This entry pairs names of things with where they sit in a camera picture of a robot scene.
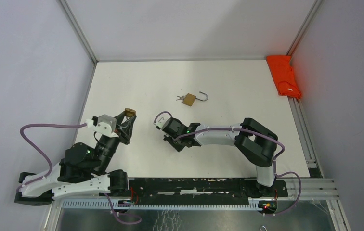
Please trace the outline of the small brass padlock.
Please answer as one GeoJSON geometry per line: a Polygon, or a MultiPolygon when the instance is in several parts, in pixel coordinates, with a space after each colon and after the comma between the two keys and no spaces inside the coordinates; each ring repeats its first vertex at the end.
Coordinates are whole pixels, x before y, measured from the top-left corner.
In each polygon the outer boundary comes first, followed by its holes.
{"type": "Polygon", "coordinates": [[[133,117],[136,115],[136,111],[130,108],[124,109],[125,117],[133,117]]]}

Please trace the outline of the large brass padlock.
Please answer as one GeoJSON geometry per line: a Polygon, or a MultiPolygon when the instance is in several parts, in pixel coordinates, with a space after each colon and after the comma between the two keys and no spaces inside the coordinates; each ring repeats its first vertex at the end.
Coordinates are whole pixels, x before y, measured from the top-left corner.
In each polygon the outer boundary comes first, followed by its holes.
{"type": "Polygon", "coordinates": [[[185,99],[182,101],[182,104],[187,105],[187,106],[192,106],[194,104],[195,101],[201,101],[201,102],[205,102],[208,100],[208,94],[200,91],[199,94],[203,95],[203,98],[198,98],[196,95],[187,93],[185,94],[185,99]]]}

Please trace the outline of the silver keys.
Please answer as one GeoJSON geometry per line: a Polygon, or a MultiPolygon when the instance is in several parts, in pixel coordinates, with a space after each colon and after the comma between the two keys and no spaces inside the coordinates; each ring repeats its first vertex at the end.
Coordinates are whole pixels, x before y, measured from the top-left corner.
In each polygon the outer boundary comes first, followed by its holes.
{"type": "Polygon", "coordinates": [[[177,96],[177,101],[183,101],[185,99],[185,96],[186,95],[183,95],[183,96],[177,96]]]}

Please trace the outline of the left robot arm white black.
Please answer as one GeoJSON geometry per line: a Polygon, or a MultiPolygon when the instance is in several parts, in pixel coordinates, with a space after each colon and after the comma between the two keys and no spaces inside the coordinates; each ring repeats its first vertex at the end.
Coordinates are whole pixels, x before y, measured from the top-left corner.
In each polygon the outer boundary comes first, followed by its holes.
{"type": "Polygon", "coordinates": [[[22,205],[42,206],[52,201],[74,195],[127,196],[130,193],[128,175],[118,169],[107,168],[120,144],[128,145],[137,118],[133,109],[126,108],[117,116],[100,115],[86,119],[79,125],[28,124],[20,128],[20,135],[48,163],[41,173],[21,172],[20,185],[14,202],[22,205]],[[89,128],[93,135],[100,134],[94,147],[78,142],[65,151],[59,163],[50,158],[25,134],[28,128],[89,128]]]}

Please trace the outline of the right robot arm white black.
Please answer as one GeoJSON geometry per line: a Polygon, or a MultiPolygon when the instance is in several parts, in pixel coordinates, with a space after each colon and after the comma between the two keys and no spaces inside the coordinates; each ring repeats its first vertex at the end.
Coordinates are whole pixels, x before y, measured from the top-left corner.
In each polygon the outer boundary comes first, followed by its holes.
{"type": "Polygon", "coordinates": [[[261,196],[269,196],[275,191],[275,160],[279,142],[278,136],[253,118],[245,118],[242,123],[224,127],[210,127],[201,123],[184,125],[180,120],[157,118],[156,129],[164,132],[164,140],[177,152],[184,148],[205,145],[236,147],[242,155],[256,166],[256,191],[261,196]]]}

